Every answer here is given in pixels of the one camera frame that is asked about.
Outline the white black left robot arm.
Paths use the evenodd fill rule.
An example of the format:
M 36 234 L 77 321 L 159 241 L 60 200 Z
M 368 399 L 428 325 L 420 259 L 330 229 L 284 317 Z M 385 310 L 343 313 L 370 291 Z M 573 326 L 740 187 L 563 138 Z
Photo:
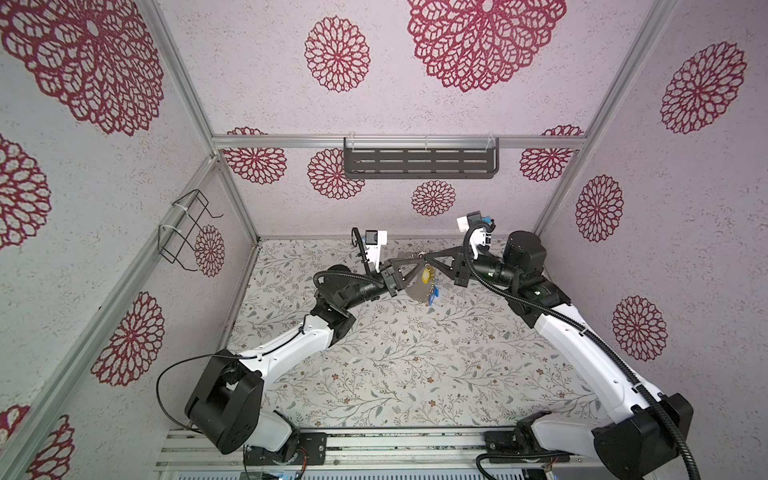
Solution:
M 210 356 L 184 413 L 222 454 L 245 445 L 292 456 L 298 428 L 277 413 L 262 413 L 264 391 L 305 359 L 344 339 L 356 322 L 352 309 L 395 297 L 424 270 L 422 257 L 384 262 L 378 272 L 353 273 L 334 265 L 313 275 L 314 307 L 292 330 L 258 347 Z

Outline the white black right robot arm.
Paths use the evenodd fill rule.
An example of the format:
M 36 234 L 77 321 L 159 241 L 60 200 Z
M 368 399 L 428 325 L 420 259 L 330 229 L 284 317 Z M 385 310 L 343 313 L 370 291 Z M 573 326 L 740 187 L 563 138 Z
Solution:
M 516 457 L 593 458 L 618 479 L 643 479 L 681 459 L 689 478 L 700 478 L 687 444 L 692 405 L 642 378 L 589 327 L 570 298 L 545 277 L 547 252 L 537 235 L 511 233 L 501 256 L 490 252 L 488 237 L 484 226 L 472 227 L 461 245 L 423 258 L 461 286 L 475 279 L 503 297 L 587 382 L 608 417 L 598 423 L 549 411 L 532 414 L 516 426 Z

